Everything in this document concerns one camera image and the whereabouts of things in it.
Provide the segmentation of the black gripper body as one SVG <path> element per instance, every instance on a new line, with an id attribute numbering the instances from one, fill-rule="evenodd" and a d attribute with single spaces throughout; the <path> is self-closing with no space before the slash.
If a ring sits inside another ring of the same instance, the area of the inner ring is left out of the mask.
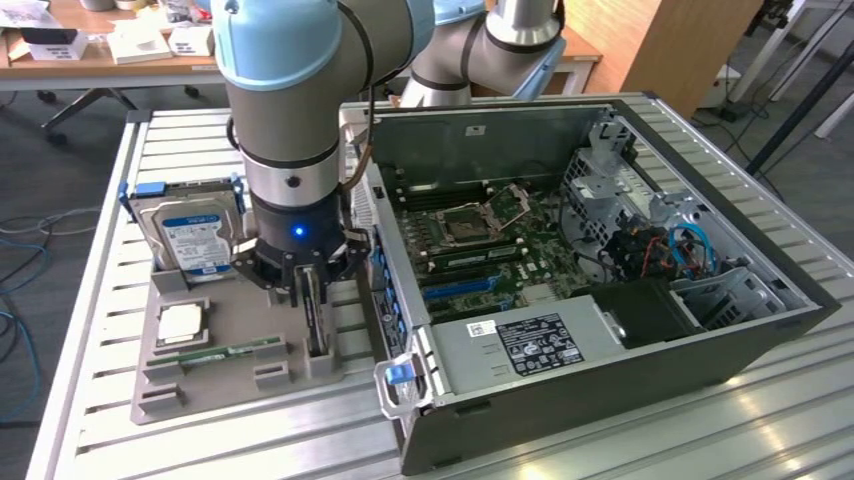
<path id="1" fill-rule="evenodd" d="M 322 277 L 343 271 L 346 236 L 341 220 L 341 198 L 326 197 L 305 207 L 283 207 L 253 197 L 258 229 L 255 256 L 258 275 L 275 288 L 295 284 L 295 269 L 322 265 Z"/>

